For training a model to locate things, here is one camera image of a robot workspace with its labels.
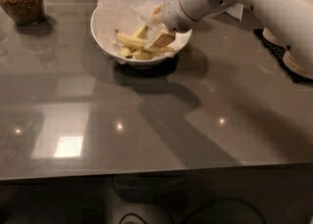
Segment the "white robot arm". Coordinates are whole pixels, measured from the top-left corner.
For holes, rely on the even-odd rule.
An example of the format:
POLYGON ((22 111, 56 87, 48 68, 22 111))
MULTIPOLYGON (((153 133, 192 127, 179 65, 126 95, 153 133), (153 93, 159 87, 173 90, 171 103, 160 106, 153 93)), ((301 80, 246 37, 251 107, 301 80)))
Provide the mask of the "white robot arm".
POLYGON ((234 3, 248 8, 283 45, 290 70, 307 78, 313 75, 313 0, 164 0, 161 21, 185 33, 234 3))

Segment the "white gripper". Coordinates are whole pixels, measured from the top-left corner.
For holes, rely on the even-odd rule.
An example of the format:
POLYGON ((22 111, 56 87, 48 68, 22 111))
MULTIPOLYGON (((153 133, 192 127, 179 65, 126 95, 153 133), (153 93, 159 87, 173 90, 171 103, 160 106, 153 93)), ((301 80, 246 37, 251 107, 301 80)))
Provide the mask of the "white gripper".
MULTIPOLYGON (((164 0, 149 14, 146 20, 148 29, 156 29, 162 23, 169 29, 185 33, 191 29, 191 20, 183 11, 179 0, 164 0)), ((175 40, 175 33, 167 28, 162 28, 159 34, 146 46, 146 50, 158 50, 166 47, 175 40)))

